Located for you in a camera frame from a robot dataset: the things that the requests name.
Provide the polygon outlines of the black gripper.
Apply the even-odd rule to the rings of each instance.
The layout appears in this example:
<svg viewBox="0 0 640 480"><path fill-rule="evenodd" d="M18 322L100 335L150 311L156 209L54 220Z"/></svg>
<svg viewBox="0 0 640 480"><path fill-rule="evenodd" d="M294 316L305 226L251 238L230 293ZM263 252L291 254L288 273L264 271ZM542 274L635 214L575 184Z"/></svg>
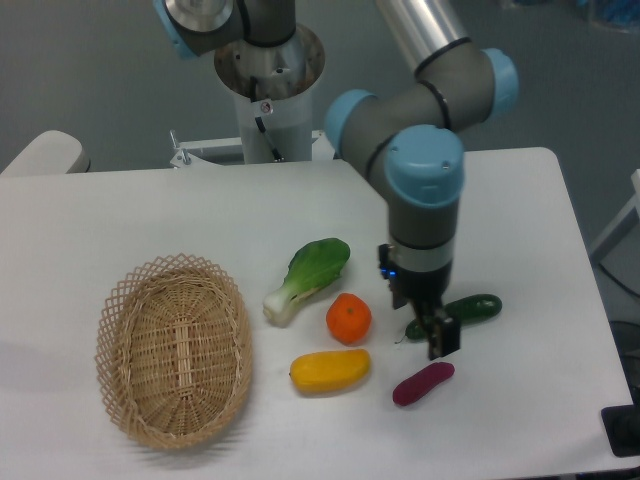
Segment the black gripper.
<svg viewBox="0 0 640 480"><path fill-rule="evenodd" d="M428 341L430 360L444 358L460 349L460 321L442 308L442 296L451 272L452 264L427 272L399 266L391 269L392 308L411 305L414 319L408 325L408 339Z"/></svg>

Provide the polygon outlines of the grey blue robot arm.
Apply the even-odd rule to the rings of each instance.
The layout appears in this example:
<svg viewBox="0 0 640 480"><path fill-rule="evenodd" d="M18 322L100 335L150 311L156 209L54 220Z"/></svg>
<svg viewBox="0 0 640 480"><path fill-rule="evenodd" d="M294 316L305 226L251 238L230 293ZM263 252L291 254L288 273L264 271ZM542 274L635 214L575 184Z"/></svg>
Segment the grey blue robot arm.
<svg viewBox="0 0 640 480"><path fill-rule="evenodd" d="M319 38L292 1L158 1L155 10L185 58L212 54L232 94L244 161L312 157L310 94L325 66ZM379 269L395 307L410 305L431 358L455 352L461 324L442 304L453 265L464 185L461 130L510 109L519 80L509 57L477 48L447 1L381 1L378 9L414 84L390 99L340 95L324 133L386 201Z"/></svg>

